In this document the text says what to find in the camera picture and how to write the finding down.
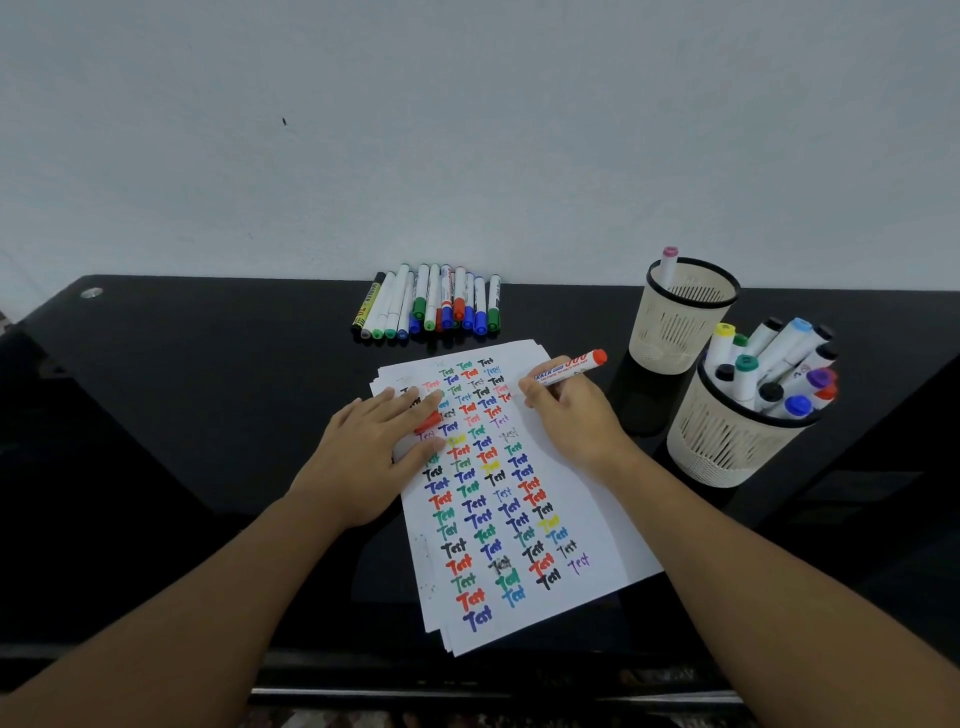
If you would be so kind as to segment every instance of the left hand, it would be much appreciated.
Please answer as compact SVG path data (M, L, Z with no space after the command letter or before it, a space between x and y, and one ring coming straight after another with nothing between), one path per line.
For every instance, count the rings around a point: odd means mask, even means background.
M423 440L393 463L396 443L420 426L443 398L436 391L411 407L417 395L417 387L411 387L395 398L394 389L388 387L337 412L317 450L294 478L290 493L323 496L324 505L336 509L344 528L368 523L383 513L445 444L443 437Z

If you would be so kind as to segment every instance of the right hand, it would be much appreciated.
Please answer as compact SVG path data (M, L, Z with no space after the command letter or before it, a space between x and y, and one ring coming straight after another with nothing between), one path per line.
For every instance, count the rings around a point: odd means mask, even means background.
M525 404L540 415L543 429L557 451L575 467L603 480L610 468L636 451L620 426L607 397L584 375L574 375L552 387L534 376L569 361L558 356L531 370L520 380Z

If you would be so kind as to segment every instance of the light blue marker cap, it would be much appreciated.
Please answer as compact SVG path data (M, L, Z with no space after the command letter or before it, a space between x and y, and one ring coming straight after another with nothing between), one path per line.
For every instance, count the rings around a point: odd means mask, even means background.
M783 409L794 417L806 417L812 411L813 405L810 404L810 400L804 397L804 395L794 395L793 397L786 398L786 402L783 403Z

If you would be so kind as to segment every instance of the white mesh pen holder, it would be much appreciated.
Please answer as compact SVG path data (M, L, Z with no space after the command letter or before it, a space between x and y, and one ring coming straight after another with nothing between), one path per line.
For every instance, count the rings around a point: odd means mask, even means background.
M669 289L659 276L657 260L647 271L629 351L644 369L678 375L697 360L740 294L740 284L723 268L692 257L677 258Z
M720 393L701 358L667 433L666 447L677 466L694 480L732 488L819 422L822 413L782 420L747 409Z

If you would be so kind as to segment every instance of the green marker cap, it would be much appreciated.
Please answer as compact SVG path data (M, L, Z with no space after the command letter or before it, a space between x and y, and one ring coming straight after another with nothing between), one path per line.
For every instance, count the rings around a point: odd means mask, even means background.
M750 356L748 353L742 353L736 358L736 370L738 372L752 372L760 366L760 362L757 361L755 356Z

